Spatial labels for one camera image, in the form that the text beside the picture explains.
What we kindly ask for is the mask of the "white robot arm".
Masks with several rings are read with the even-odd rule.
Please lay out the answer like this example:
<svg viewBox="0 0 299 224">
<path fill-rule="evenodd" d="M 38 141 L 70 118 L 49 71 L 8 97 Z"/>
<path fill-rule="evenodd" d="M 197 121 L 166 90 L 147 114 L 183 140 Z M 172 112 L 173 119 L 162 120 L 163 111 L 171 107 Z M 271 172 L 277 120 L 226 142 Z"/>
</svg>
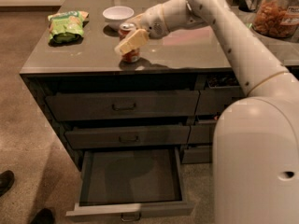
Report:
<svg viewBox="0 0 299 224">
<path fill-rule="evenodd" d="M 213 139 L 215 224 L 299 224 L 299 80 L 225 0 L 170 0 L 131 18 L 126 54 L 181 28 L 212 28 L 246 97 Z"/>
</svg>

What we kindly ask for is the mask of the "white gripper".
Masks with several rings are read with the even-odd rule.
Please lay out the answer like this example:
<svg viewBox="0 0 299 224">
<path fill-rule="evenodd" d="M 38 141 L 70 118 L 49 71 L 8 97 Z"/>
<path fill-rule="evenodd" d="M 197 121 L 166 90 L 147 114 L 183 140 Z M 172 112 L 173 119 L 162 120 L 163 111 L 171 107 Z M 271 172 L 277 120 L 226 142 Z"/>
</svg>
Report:
<svg viewBox="0 0 299 224">
<path fill-rule="evenodd" d="M 169 34 L 169 30 L 164 20 L 163 5 L 158 4 L 148 8 L 143 14 L 138 14 L 128 20 L 143 29 L 129 32 L 124 39 L 114 48 L 119 55 L 125 55 L 134 49 L 139 49 L 146 45 L 148 40 L 161 39 Z"/>
</svg>

